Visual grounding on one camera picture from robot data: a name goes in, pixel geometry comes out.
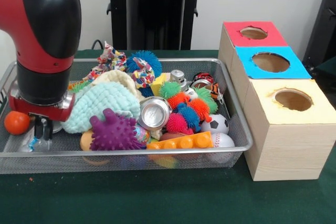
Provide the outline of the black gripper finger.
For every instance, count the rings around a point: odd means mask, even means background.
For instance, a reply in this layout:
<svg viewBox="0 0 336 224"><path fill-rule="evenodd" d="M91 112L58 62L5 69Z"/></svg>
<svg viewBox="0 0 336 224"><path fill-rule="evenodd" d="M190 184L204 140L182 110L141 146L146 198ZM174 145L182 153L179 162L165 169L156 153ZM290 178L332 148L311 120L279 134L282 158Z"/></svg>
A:
<svg viewBox="0 0 336 224"><path fill-rule="evenodd" d="M44 140L48 141L52 139L53 135L53 121L50 119L44 119Z"/></svg>
<svg viewBox="0 0 336 224"><path fill-rule="evenodd" d="M35 116L34 137L40 139L43 136L43 123L40 116Z"/></svg>

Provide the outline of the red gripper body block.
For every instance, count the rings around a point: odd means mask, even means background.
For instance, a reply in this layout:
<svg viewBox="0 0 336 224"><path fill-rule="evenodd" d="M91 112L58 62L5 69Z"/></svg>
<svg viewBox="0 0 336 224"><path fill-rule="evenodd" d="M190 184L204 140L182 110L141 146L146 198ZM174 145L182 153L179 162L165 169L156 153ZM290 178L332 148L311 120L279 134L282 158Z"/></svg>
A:
<svg viewBox="0 0 336 224"><path fill-rule="evenodd" d="M53 121L65 122L71 114L75 103L75 95L66 95L65 99L54 105L36 105L22 98L9 96L10 108L25 114L40 115Z"/></svg>

